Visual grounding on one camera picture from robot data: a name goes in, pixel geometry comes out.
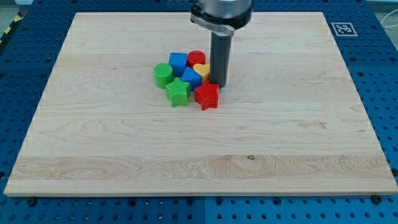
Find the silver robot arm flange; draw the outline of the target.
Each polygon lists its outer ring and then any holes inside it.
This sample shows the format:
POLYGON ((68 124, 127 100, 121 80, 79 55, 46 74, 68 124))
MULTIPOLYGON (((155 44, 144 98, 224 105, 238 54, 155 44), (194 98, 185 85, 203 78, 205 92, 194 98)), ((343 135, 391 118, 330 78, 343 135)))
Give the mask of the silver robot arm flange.
POLYGON ((253 0, 198 0, 190 8, 190 20, 211 32, 232 37, 250 20, 253 0))

